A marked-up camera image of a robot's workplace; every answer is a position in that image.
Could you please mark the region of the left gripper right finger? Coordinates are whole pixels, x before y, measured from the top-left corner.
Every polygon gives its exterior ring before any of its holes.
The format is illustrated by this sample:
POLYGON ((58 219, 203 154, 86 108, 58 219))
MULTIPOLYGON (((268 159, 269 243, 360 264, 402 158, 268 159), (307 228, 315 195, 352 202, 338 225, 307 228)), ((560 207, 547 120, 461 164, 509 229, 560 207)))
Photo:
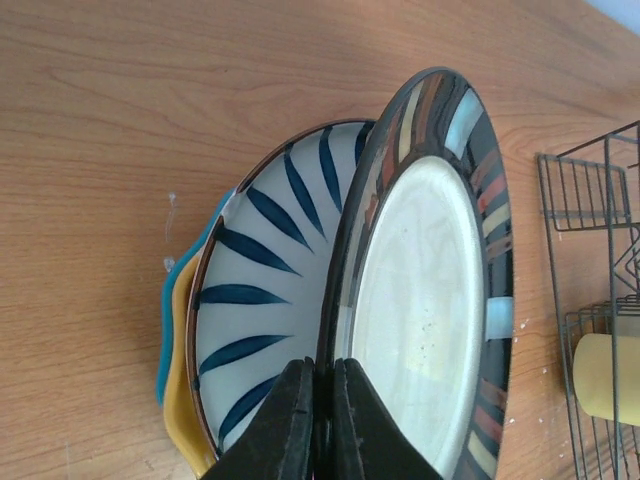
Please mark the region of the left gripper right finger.
POLYGON ((439 479, 411 445, 355 359, 334 369, 333 477, 335 479, 439 479))

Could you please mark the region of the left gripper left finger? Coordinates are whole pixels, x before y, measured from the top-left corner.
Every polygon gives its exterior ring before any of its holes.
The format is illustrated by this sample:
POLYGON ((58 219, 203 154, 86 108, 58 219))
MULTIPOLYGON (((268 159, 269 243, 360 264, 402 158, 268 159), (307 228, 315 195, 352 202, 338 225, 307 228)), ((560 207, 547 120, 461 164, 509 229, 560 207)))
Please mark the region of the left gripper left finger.
POLYGON ((313 379, 310 358, 290 361, 245 432, 203 477, 310 479, 313 379))

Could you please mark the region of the black rimmed striped plate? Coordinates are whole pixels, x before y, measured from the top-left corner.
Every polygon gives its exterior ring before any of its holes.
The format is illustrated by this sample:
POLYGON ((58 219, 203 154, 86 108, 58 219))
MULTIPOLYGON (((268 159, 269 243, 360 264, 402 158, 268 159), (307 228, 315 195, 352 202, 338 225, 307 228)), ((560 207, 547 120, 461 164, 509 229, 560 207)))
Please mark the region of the black rimmed striped plate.
POLYGON ((497 138, 471 84, 410 78, 359 157, 329 265, 315 448, 333 477, 334 369, 355 359, 442 479, 497 473, 514 320, 513 228, 497 138))

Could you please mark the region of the yellow ceramic mug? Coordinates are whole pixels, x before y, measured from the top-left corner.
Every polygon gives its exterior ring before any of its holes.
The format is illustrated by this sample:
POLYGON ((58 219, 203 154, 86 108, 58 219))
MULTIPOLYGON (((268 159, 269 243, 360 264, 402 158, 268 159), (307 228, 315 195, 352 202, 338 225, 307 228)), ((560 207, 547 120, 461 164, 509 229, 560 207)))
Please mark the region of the yellow ceramic mug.
MULTIPOLYGON (((617 317, 619 421, 639 426, 639 318, 617 317)), ((588 333, 575 350, 574 390, 582 409, 592 417, 614 420, 612 340, 609 334, 588 333)))

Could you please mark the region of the dark wire dish rack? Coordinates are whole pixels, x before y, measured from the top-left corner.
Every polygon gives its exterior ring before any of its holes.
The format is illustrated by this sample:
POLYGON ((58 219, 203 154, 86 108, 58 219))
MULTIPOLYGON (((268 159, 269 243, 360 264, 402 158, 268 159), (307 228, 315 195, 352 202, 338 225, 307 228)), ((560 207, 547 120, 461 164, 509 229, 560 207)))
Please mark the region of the dark wire dish rack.
POLYGON ((617 317, 639 318, 639 123, 536 156, 572 460, 567 479, 636 479, 639 429, 619 421, 617 317), (588 415, 573 383, 588 333, 612 340, 614 420, 588 415))

